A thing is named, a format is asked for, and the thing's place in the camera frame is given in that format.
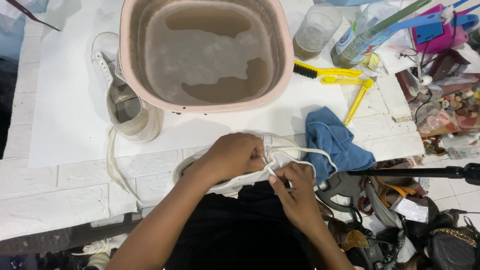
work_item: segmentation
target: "person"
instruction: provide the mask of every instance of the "person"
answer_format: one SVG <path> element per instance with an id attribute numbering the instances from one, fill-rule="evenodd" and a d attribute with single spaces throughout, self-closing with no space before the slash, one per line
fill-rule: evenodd
<path id="1" fill-rule="evenodd" d="M 322 218 L 311 166 L 291 162 L 268 181 L 244 186 L 238 198 L 205 195 L 220 181 L 262 170 L 263 156 L 263 142 L 252 134 L 220 137 L 138 224 L 106 270 L 354 270 Z"/>

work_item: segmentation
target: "tripod arm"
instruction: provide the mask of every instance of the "tripod arm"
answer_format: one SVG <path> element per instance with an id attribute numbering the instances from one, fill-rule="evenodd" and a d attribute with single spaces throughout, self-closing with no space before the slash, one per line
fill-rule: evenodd
<path id="1" fill-rule="evenodd" d="M 465 178 L 469 184 L 480 185 L 480 164 L 469 163 L 464 168 L 458 166 L 447 166 L 446 168 L 427 169 L 367 169 L 363 171 L 347 172 L 349 175 L 368 176 L 404 176 L 404 177 L 445 177 L 450 179 Z"/>

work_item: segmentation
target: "black bristles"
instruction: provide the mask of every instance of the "black bristles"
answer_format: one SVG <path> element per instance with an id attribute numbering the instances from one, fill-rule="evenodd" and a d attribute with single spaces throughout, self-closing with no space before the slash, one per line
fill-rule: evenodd
<path id="1" fill-rule="evenodd" d="M 306 67 L 302 67 L 298 64 L 293 65 L 293 72 L 295 72 L 296 74 L 300 74 L 302 76 L 311 78 L 311 79 L 315 79 L 317 77 L 317 72 L 315 70 L 312 70 L 312 69 L 309 69 L 309 68 L 306 68 Z"/>

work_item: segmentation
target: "shoe insole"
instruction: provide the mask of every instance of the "shoe insole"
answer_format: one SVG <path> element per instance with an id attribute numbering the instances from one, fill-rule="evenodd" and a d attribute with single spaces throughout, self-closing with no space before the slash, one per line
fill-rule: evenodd
<path id="1" fill-rule="evenodd" d="M 120 123 L 132 120 L 141 111 L 140 100 L 131 98 L 117 104 L 117 119 Z"/>

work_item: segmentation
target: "tweezers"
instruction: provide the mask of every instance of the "tweezers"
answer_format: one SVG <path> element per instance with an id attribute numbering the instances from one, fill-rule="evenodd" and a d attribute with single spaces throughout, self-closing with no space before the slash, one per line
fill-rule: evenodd
<path id="1" fill-rule="evenodd" d="M 46 25 L 52 29 L 55 29 L 59 32 L 61 32 L 60 30 L 56 29 L 55 27 L 47 24 L 47 23 L 44 23 L 40 20 L 38 20 L 37 18 L 35 18 L 35 16 L 33 16 L 33 14 L 28 10 L 26 9 L 24 6 L 22 6 L 19 2 L 15 1 L 15 0 L 7 0 L 8 3 L 10 3 L 12 6 L 14 6 L 15 8 L 17 8 L 18 10 L 20 10 L 23 14 L 27 15 L 28 18 L 32 19 L 32 21 L 35 21 L 35 22 L 38 22 L 38 23 L 41 23 L 43 25 Z"/>

